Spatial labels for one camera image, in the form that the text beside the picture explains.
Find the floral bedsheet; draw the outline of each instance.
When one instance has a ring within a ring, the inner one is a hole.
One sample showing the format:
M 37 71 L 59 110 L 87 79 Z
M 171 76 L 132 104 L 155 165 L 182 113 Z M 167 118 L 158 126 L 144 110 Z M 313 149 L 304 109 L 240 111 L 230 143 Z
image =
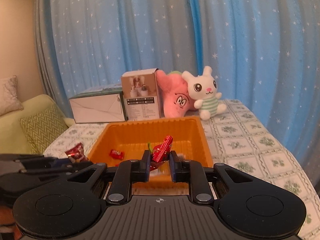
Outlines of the floral bedsheet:
M 214 163 L 226 163 L 296 194 L 307 208 L 299 236 L 306 240 L 320 239 L 320 200 L 299 163 L 240 101 L 224 103 L 228 106 L 224 114 L 202 121 Z M 105 126 L 75 124 L 44 155 L 65 158 L 64 151 L 78 142 L 84 144 L 87 155 Z

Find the white pillow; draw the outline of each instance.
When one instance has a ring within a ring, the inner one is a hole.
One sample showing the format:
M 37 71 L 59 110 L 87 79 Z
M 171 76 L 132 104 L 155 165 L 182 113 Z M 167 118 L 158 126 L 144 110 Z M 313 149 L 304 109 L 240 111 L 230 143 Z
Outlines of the white pillow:
M 17 77 L 0 79 L 0 115 L 23 109 L 17 97 Z

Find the white bunny plush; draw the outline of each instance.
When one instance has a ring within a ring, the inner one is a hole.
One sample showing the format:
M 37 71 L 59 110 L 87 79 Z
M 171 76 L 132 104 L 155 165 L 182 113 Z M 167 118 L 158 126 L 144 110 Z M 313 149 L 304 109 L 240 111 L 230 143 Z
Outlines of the white bunny plush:
M 182 78 L 188 83 L 188 92 L 196 100 L 194 107 L 199 109 L 200 118 L 208 120 L 215 114 L 221 114 L 226 109 L 225 104 L 219 104 L 222 94 L 217 93 L 217 83 L 211 76 L 212 68 L 205 66 L 202 76 L 194 77 L 188 71 L 182 73 Z

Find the cardboard box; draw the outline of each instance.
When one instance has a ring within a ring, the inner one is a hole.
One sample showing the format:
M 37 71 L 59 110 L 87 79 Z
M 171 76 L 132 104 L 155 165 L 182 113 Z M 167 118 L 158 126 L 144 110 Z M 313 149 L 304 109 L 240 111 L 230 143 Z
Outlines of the cardboard box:
M 76 123 L 128 120 L 121 84 L 90 88 L 69 99 Z
M 124 104 L 129 120 L 150 120 L 161 116 L 157 69 L 129 71 L 122 75 Z

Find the patrick star plush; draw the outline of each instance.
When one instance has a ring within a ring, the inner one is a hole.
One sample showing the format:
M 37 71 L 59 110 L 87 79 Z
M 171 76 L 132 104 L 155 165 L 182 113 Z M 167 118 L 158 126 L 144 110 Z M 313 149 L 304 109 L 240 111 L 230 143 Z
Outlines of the patrick star plush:
M 162 70 L 156 71 L 158 86 L 162 90 L 163 110 L 166 118 L 184 117 L 188 110 L 196 111 L 195 100 L 188 93 L 188 84 L 181 73 L 174 71 L 166 75 Z

